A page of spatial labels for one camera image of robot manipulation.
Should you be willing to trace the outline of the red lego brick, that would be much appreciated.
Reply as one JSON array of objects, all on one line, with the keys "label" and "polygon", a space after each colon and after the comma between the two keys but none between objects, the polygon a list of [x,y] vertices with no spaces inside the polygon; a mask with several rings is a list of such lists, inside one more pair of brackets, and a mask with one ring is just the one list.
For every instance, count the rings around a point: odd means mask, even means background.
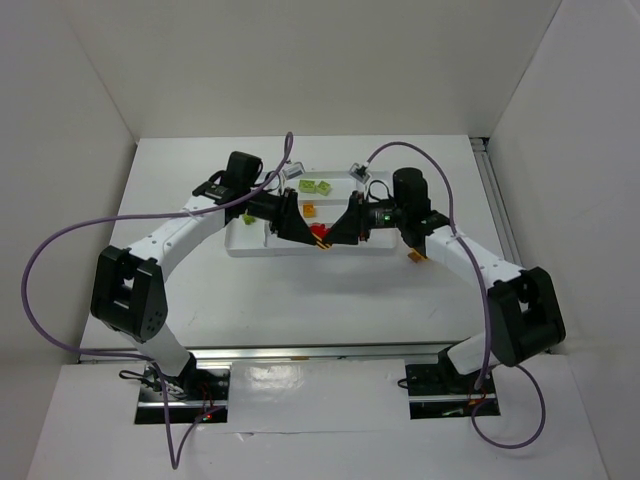
[{"label": "red lego brick", "polygon": [[322,241],[329,233],[329,228],[325,224],[313,223],[310,225],[310,230],[314,237]]}]

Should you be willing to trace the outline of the pale green lego end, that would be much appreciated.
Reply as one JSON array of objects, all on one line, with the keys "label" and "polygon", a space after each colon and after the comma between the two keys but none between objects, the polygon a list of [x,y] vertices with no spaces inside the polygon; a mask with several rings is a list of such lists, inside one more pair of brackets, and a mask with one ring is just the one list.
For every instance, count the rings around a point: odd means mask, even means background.
[{"label": "pale green lego end", "polygon": [[298,184],[298,190],[305,194],[314,194],[316,192],[316,183],[313,180],[301,179]]}]

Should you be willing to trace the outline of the brown 2x2 lego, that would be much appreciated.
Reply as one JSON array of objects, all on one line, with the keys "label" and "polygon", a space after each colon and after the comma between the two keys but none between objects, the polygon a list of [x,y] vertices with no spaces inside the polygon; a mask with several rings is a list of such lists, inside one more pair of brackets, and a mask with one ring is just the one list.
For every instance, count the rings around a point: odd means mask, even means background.
[{"label": "brown 2x2 lego", "polygon": [[407,257],[413,261],[414,263],[419,263],[422,261],[426,261],[427,257],[421,255],[419,252],[417,252],[416,250],[411,250],[408,254]]}]

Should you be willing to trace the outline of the yellow striped lego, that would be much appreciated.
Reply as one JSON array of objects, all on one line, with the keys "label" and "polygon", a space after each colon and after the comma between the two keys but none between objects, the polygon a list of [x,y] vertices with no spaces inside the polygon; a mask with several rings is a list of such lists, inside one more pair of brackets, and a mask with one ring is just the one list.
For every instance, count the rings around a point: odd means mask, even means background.
[{"label": "yellow striped lego", "polygon": [[327,251],[327,250],[332,248],[331,244],[324,243],[324,242],[322,242],[320,240],[316,241],[316,245],[317,245],[318,248],[320,248],[323,251]]}]

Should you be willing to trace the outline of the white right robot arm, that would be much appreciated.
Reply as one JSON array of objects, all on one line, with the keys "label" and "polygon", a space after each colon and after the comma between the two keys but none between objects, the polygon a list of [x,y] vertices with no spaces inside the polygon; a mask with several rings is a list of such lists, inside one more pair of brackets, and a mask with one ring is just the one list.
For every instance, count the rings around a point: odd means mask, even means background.
[{"label": "white right robot arm", "polygon": [[432,208],[420,170],[401,168],[392,183],[392,194],[384,200],[353,192],[345,213],[317,240],[323,247],[358,245],[374,230],[396,229],[414,256],[479,287],[484,330],[440,352],[443,378],[483,380],[491,368],[515,367],[565,339],[554,285],[544,269],[525,269],[468,239]]}]

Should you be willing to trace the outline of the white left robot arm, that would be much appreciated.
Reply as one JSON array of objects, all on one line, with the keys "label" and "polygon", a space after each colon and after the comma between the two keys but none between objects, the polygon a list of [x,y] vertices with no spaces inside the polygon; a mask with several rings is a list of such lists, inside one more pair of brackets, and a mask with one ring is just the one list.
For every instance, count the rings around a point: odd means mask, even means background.
[{"label": "white left robot arm", "polygon": [[182,390],[208,381],[196,359],[171,332],[165,282],[205,239],[248,213],[269,222],[273,233],[319,245],[287,188],[275,195],[258,187],[260,158],[231,153],[224,170],[196,187],[183,213],[126,248],[109,246],[99,255],[90,312],[152,358],[165,378]]}]

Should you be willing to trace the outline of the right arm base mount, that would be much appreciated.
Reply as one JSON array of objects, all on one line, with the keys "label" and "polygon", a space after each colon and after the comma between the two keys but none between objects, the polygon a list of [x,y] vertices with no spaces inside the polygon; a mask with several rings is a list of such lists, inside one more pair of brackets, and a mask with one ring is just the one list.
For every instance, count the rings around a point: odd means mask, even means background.
[{"label": "right arm base mount", "polygon": [[436,364],[407,364],[405,377],[396,384],[408,394],[412,420],[470,417],[476,406],[478,416],[499,416],[492,376],[480,390],[474,389],[475,379],[471,374],[446,381]]}]

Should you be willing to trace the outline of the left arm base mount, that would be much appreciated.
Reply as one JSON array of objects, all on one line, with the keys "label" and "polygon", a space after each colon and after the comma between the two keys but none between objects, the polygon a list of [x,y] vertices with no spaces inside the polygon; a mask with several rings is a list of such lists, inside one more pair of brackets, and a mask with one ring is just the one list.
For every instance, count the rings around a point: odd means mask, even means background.
[{"label": "left arm base mount", "polygon": [[[167,383],[169,420],[172,424],[190,424],[200,415],[203,416],[203,424],[227,422],[231,369],[229,366],[215,365],[206,372],[206,378],[197,381],[194,390],[185,391]],[[153,368],[146,366],[142,373],[121,370],[118,376],[139,386],[134,423],[163,424],[163,396],[159,377]]]}]

